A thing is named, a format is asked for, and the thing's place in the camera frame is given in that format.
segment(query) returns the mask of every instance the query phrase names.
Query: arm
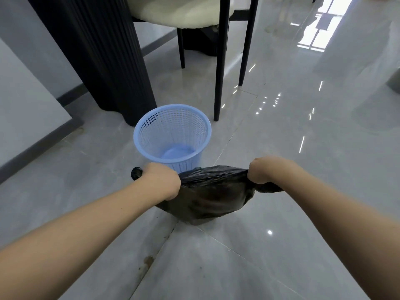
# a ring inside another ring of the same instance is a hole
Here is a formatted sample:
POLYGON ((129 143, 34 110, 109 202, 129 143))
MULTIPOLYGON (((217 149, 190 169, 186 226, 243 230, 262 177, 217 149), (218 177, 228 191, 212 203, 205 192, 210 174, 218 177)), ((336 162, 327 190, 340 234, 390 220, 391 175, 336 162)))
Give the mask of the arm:
POLYGON ((137 217, 176 197, 177 173, 150 163, 126 188, 33 230, 0 252, 0 299, 58 299, 137 217))
POLYGON ((272 181, 311 219, 371 299, 400 299, 400 224, 311 176, 293 161, 266 156, 248 172, 272 181))

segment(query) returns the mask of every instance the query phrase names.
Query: black plastic bag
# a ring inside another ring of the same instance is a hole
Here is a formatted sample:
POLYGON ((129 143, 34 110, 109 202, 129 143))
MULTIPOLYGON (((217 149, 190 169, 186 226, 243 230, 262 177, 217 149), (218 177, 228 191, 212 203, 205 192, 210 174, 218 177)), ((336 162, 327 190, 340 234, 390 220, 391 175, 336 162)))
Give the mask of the black plastic bag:
MULTIPOLYGON (((272 182, 251 182, 247 171, 223 165, 185 171, 179 174, 181 187, 178 196, 159 203, 157 207, 183 222, 199 225, 241 209, 254 196, 254 190, 261 193, 282 191, 272 182)), ((136 180, 142 172, 140 167, 135 167, 130 175, 136 180)))

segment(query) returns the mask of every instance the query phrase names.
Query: chair seat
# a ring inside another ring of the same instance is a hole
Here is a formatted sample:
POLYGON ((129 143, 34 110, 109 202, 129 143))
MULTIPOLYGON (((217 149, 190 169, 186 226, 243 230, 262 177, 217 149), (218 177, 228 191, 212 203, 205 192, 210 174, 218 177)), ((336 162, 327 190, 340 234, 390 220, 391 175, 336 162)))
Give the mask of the chair seat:
MULTIPOLYGON (((220 0, 127 0, 133 17, 153 24, 176 28, 203 28, 217 25, 220 0)), ((229 16, 234 12, 230 0, 229 16)))

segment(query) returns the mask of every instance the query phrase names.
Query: glossy marble floor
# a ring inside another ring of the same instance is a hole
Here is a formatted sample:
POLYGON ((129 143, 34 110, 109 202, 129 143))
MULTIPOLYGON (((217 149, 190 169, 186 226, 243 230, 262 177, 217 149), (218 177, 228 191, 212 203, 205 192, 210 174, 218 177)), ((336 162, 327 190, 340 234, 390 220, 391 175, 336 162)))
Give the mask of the glossy marble floor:
MULTIPOLYGON (((280 155, 400 220, 400 95, 385 85, 400 66, 400 1, 260 0, 239 88, 245 29, 230 23, 223 108, 202 166, 280 155)), ((211 119, 216 59, 186 51, 182 70, 177 46, 145 57, 157 103, 211 119)), ((127 185, 144 164, 120 114, 89 94, 68 111, 83 128, 0 185, 0 246, 127 185)), ((198 227, 152 208, 62 297, 129 298, 367 299, 283 193, 198 227)))

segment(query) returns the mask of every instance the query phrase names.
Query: chair leg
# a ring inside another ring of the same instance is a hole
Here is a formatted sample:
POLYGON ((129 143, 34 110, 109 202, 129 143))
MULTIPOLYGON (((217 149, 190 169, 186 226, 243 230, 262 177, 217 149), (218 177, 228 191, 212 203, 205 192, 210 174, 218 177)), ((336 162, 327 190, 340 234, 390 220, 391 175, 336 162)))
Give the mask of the chair leg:
POLYGON ((177 28, 176 32, 178 33, 178 46, 179 46, 179 57, 180 57, 180 66, 185 68, 185 50, 183 48, 183 35, 182 29, 177 28))
POLYGON ((251 0, 250 16, 247 21, 246 38, 244 39, 242 64, 240 65, 239 86, 243 85, 244 75, 247 69, 247 60, 249 57, 249 50, 251 44, 251 37, 253 36, 254 21, 256 19, 258 0, 251 0))
POLYGON ((214 100, 214 121, 220 119, 222 84, 224 81, 225 55, 227 43, 227 31, 229 28, 229 6, 230 0, 220 0, 220 22, 218 27, 217 46, 217 71, 215 78, 215 100, 214 100))

